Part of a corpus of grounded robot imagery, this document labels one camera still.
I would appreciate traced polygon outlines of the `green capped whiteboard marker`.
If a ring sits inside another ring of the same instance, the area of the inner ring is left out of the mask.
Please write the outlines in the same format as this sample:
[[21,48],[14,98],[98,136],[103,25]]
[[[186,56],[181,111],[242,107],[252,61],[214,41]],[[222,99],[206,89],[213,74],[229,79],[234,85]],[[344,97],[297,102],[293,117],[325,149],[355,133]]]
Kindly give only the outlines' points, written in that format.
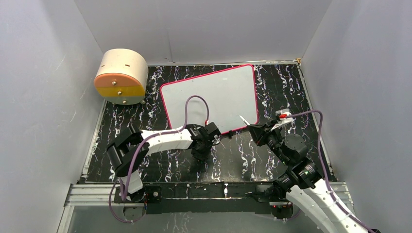
[[243,116],[239,116],[240,117],[240,119],[244,122],[244,124],[246,125],[246,126],[249,126],[250,125],[250,123],[243,117]]

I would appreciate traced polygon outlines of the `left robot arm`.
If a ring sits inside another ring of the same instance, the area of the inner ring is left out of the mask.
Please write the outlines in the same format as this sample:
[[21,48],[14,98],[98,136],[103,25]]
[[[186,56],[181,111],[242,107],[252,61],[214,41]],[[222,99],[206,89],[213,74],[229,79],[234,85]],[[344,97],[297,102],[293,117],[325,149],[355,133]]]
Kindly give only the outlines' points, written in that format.
[[205,126],[189,124],[162,131],[139,130],[130,125],[106,147],[106,153],[120,182],[122,201],[143,200],[145,189],[138,168],[146,156],[167,150],[190,150],[195,159],[205,161],[211,148],[219,144],[221,136],[213,122]]

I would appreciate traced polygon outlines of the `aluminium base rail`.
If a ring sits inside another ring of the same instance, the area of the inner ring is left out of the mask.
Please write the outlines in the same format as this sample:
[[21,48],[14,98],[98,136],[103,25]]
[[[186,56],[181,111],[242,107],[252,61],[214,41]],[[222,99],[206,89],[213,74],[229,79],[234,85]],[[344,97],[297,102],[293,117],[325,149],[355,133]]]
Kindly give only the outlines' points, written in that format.
[[69,188],[58,232],[66,233],[76,206],[148,207],[150,214],[194,212],[255,212],[286,221],[294,208],[304,213],[315,202],[304,191],[286,198],[266,194],[269,183],[146,183],[134,196],[122,200],[120,187],[111,184],[74,184]]

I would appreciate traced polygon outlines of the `green marker cap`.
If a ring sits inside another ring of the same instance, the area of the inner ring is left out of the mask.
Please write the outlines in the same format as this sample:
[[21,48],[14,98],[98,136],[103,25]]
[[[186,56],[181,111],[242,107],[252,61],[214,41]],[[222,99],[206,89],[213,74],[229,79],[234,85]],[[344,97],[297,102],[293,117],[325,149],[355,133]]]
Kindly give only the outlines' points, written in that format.
[[212,140],[212,145],[213,145],[213,146],[216,146],[216,145],[220,144],[221,139],[222,139],[222,138],[221,138],[220,136],[215,137],[215,138]]

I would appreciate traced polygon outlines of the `beige cylindrical drawer box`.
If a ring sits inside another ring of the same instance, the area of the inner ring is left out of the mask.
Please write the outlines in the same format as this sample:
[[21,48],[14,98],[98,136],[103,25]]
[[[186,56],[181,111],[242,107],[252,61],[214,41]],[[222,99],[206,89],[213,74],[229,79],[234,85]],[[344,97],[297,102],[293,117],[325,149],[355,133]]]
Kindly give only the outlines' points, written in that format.
[[130,49],[111,49],[104,53],[94,79],[97,92],[108,102],[133,105],[146,96],[146,60]]

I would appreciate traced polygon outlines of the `pink framed whiteboard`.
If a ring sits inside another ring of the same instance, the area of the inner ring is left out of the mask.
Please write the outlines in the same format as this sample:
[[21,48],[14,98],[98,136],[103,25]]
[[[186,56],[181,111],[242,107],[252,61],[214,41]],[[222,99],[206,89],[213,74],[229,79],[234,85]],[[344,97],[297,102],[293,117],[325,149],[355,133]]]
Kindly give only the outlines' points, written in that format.
[[242,65],[161,86],[160,94],[172,129],[214,122],[222,134],[259,120],[254,67]]

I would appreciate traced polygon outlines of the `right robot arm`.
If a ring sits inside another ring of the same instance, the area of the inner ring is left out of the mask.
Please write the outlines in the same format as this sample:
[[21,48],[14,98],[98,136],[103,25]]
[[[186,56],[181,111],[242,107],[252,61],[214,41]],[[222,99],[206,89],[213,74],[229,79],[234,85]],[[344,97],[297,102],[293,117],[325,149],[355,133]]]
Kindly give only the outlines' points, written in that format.
[[271,185],[259,185],[249,197],[261,202],[290,201],[325,233],[377,233],[362,225],[326,181],[321,168],[307,157],[302,136],[282,134],[286,120],[247,124],[257,146],[267,146],[287,167]]

